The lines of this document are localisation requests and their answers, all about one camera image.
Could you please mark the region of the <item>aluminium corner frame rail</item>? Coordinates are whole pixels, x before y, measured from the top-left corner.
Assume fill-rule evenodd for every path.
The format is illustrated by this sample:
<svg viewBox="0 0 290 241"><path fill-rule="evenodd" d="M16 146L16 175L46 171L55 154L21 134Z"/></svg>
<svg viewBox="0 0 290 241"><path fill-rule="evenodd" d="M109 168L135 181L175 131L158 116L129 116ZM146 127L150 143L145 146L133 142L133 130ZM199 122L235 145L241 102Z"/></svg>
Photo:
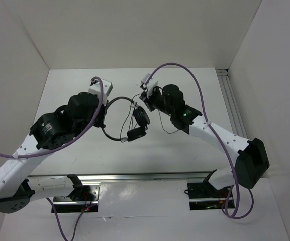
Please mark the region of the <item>aluminium corner frame rail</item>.
<svg viewBox="0 0 290 241"><path fill-rule="evenodd" d="M226 69L216 69L216 74L231 125L230 128L227 128L232 133L231 142L238 147L242 147L244 150L249 145L247 142L247 132L234 96L228 72Z"/></svg>

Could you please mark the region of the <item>white base cover plate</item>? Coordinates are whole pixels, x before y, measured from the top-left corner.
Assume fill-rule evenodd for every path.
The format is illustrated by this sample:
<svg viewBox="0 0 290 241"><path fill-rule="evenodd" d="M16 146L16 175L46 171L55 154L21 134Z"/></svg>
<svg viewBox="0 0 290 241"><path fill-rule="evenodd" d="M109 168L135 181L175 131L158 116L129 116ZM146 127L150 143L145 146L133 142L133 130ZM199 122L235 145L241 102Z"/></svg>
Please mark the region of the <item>white base cover plate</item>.
<svg viewBox="0 0 290 241"><path fill-rule="evenodd" d="M100 217L174 217L189 212L186 181L136 181L100 186Z"/></svg>

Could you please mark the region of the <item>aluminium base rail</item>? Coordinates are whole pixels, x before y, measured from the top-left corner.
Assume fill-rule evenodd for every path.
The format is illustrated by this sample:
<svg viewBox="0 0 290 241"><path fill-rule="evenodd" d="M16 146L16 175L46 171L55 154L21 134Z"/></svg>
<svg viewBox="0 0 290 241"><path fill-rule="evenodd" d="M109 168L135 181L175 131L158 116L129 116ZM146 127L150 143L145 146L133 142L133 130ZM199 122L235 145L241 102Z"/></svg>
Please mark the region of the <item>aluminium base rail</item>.
<svg viewBox="0 0 290 241"><path fill-rule="evenodd" d="M169 173L123 173L123 174L80 174L81 181L122 182L122 181L163 181L163 180L201 180L211 171L203 172L169 172Z"/></svg>

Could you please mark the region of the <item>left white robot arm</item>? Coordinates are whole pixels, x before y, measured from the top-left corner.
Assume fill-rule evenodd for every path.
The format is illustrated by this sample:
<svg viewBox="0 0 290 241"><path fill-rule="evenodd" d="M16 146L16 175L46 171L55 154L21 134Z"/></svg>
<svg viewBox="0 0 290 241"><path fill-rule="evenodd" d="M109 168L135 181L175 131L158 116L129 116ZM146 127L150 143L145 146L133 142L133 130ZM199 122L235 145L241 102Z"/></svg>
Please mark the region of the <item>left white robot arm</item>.
<svg viewBox="0 0 290 241"><path fill-rule="evenodd" d="M99 126L105 107L97 95L81 92L67 105L42 115L20 147L0 167L0 213L10 214L29 202L53 196L78 200L89 191L75 174L30 179L43 160L71 144L92 125Z"/></svg>

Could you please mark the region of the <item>black on-ear headphones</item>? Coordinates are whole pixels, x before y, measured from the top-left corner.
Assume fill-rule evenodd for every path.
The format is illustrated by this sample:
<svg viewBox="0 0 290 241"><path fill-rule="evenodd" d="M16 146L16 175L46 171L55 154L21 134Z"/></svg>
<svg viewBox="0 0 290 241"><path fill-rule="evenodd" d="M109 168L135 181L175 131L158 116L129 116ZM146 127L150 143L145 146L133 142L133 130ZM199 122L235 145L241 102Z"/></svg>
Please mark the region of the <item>black on-ear headphones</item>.
<svg viewBox="0 0 290 241"><path fill-rule="evenodd" d="M127 142L128 141L128 138L127 137L122 137L122 131L123 131L123 128L126 124L126 121L127 120L130 120L130 125L129 127L132 126L132 123L133 123L133 114L131 114L131 110L132 108L136 108L136 107L140 107L137 102L135 101L135 98L140 96L141 94L136 94L134 95L132 98L129 98L129 97L125 97L125 96L119 96L119 97L116 97L114 99L112 99L111 101L109 101L109 103L107 104L107 107L106 107L106 111L109 109L109 107L114 104L116 101L118 100L126 100L128 102L130 102L130 106L129 106L129 112L128 112L128 115L126 117L126 119L124 120L123 124L122 124L122 127L121 127L121 130L120 130L120 136L118 138L115 138L115 137L112 137L111 135L109 135L106 130L105 130L105 124L103 124L103 126L101 127L101 130L103 132L103 134L110 140L112 141L117 141L117 142L121 142L121 143L124 143L124 142Z"/></svg>

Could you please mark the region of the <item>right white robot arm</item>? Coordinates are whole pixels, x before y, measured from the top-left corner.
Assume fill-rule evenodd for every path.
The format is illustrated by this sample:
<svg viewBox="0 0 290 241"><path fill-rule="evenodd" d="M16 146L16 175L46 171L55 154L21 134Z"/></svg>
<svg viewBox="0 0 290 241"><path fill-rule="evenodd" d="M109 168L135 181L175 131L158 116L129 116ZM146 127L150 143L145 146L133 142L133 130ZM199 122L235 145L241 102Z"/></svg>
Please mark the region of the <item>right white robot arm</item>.
<svg viewBox="0 0 290 241"><path fill-rule="evenodd" d="M269 168L262 140L249 140L206 121L200 111L185 104L178 86L170 84L160 88L142 84L141 88L143 92L140 99L150 111L158 110L168 115L178 130L200 138L229 154L234 167L212 172L203 185L205 195L214 197L221 189L236 182L244 188L252 189Z"/></svg>

